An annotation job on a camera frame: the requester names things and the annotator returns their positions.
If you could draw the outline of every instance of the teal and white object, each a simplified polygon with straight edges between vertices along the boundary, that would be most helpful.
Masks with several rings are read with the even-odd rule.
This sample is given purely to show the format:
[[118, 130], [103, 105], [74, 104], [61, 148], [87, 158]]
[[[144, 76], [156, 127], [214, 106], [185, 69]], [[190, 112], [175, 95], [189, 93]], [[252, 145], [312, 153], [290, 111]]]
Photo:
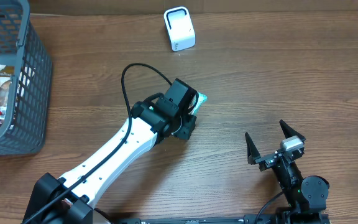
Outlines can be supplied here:
[[196, 44], [196, 33], [186, 7], [180, 6], [165, 11], [164, 21], [174, 52]]
[[193, 110], [190, 112], [191, 115], [196, 115], [199, 108], [205, 101], [208, 99], [208, 97], [200, 92], [198, 92], [198, 101], [196, 103], [196, 97], [193, 98], [193, 101], [191, 102], [191, 106], [193, 106], [196, 103], [196, 106], [193, 108]]

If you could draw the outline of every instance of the basket handle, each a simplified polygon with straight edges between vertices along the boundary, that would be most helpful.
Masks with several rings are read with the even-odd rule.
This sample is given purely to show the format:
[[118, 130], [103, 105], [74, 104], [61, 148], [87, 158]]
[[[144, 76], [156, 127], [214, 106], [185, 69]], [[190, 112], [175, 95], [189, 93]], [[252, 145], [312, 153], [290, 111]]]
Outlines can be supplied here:
[[30, 5], [27, 0], [18, 0], [22, 5], [23, 15], [22, 15], [22, 23], [20, 25], [20, 31], [18, 35], [18, 41], [16, 42], [16, 47], [23, 47], [25, 42], [25, 37], [27, 33], [27, 28], [29, 26], [30, 19]]

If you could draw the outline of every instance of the wooden table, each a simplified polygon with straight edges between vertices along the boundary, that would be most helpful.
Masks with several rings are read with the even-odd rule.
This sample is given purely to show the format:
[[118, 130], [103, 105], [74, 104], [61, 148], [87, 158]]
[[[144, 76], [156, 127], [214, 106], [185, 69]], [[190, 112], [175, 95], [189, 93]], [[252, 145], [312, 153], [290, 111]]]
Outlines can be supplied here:
[[[169, 138], [136, 160], [99, 208], [141, 218], [257, 213], [280, 189], [271, 170], [247, 164], [244, 133], [271, 153], [284, 119], [308, 139], [297, 160], [303, 176], [331, 184], [332, 223], [358, 223], [358, 12], [192, 19], [197, 43], [181, 52], [170, 50], [161, 15], [31, 19], [54, 61], [47, 139], [36, 155], [0, 156], [0, 223], [21, 221], [44, 173], [59, 177], [121, 127], [121, 72], [132, 62], [186, 81], [208, 102], [189, 141]], [[126, 88], [133, 104], [168, 86], [132, 68]]]

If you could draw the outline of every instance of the plastic basket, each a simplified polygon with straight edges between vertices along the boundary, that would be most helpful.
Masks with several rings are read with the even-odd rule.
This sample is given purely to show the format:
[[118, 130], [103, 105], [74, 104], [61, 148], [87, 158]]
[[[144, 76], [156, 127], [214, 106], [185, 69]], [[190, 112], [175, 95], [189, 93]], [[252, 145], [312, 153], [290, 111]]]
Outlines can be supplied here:
[[0, 155], [35, 153], [45, 142], [52, 61], [29, 16], [26, 0], [0, 0], [0, 64], [14, 66]]

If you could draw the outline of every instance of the brown wall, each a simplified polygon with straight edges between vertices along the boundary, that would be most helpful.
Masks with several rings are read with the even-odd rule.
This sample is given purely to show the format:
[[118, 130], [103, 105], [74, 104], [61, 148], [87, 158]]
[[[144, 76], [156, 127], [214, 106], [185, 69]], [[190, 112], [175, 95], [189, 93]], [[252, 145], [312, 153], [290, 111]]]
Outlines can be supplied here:
[[358, 10], [358, 0], [29, 0], [31, 11], [61, 15], [162, 14], [175, 6], [192, 13]]

